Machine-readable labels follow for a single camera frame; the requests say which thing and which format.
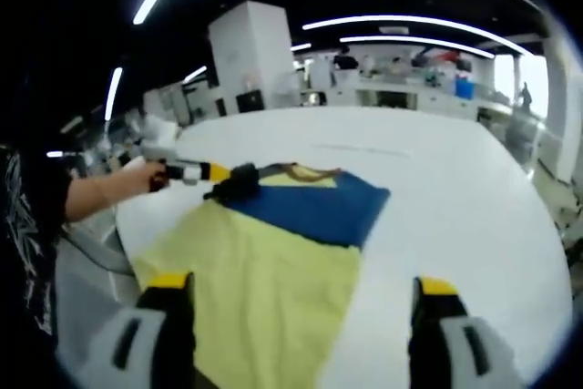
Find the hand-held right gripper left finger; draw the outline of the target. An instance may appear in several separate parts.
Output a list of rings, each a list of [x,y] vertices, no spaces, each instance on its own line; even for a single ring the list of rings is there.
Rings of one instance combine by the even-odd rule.
[[[86,388],[194,386],[194,275],[161,274],[93,337]]]

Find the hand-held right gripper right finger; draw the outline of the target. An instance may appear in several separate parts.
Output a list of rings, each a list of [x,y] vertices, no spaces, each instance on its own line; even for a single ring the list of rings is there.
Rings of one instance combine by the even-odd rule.
[[[444,280],[414,279],[408,356],[412,388],[524,386],[504,339]]]

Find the person's left hand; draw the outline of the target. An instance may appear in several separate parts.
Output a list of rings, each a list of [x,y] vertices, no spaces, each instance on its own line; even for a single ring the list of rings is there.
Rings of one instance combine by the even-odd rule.
[[[135,163],[123,169],[125,185],[132,196],[157,192],[169,185],[166,165],[156,161]]]

